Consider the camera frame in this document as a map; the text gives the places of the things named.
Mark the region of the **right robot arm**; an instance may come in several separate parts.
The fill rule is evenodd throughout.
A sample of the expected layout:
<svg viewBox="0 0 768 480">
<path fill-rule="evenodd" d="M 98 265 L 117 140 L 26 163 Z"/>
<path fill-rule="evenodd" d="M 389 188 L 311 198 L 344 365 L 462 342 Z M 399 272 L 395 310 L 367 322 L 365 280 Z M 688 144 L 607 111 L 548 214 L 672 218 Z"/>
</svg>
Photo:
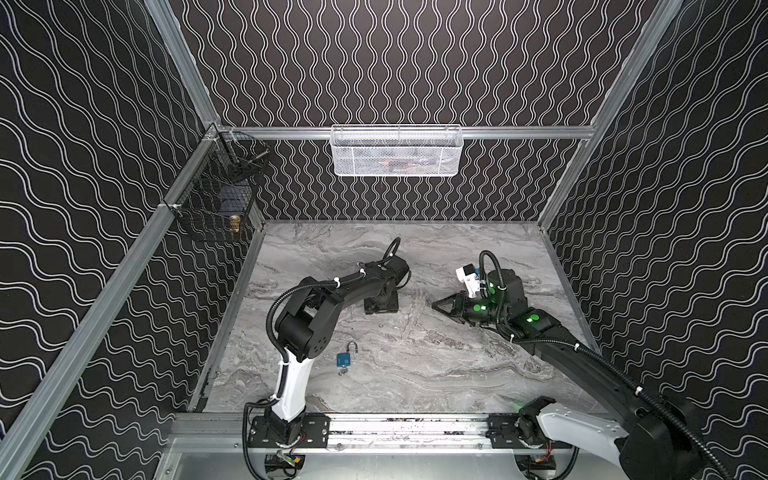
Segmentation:
<svg viewBox="0 0 768 480">
<path fill-rule="evenodd" d="M 568 444 L 618 466 L 629 479 L 691 479 L 706 467 L 731 478 L 706 445 L 690 401 L 648 388 L 580 342 L 555 316 L 530 306 L 521 278 L 492 252 L 481 251 L 477 265 L 456 274 L 464 290 L 433 302 L 433 310 L 552 365 L 606 411 L 576 412 L 540 396 L 519 409 L 509 428 L 521 444 Z"/>
</svg>

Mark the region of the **blue padlock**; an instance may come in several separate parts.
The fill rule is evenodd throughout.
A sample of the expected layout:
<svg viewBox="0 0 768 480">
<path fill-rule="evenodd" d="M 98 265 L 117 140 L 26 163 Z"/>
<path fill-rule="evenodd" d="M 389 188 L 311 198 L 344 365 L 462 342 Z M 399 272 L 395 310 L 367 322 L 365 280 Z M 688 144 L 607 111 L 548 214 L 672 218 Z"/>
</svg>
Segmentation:
<svg viewBox="0 0 768 480">
<path fill-rule="evenodd" d="M 359 346 L 356 341 L 349 341 L 343 352 L 337 354 L 336 365 L 341 370 L 347 370 L 352 363 L 354 355 L 359 353 Z"/>
</svg>

